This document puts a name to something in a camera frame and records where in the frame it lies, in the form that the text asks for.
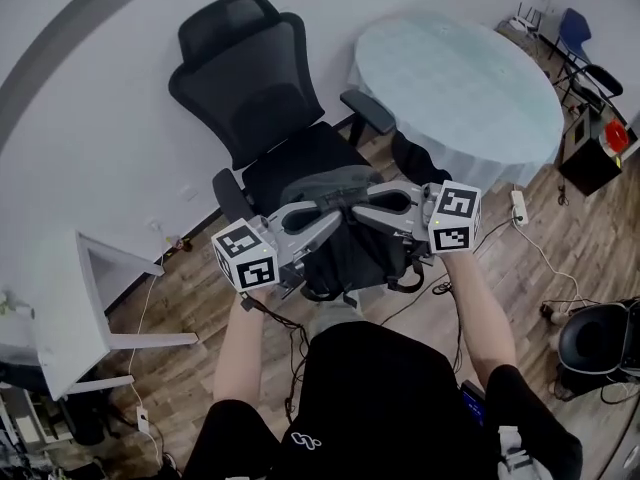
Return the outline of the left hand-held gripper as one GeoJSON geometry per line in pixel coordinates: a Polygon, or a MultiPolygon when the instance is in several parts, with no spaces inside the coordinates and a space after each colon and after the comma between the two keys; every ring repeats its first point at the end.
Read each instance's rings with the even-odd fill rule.
{"type": "Polygon", "coordinates": [[[338,209],[321,209],[314,201],[285,204],[272,214],[239,218],[211,237],[221,272],[245,294],[275,288],[282,299],[303,283],[297,260],[316,251],[342,223],[338,209]]]}

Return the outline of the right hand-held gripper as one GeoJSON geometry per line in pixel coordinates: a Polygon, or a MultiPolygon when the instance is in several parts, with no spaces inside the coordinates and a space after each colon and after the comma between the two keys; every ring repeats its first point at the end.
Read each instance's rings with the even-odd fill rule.
{"type": "Polygon", "coordinates": [[[351,209],[355,219],[380,232],[425,239],[417,259],[432,266],[441,253],[471,251],[478,237],[482,192],[451,180],[420,185],[402,180],[376,184],[366,189],[351,209]],[[392,212],[389,210],[406,210],[392,212]]]}

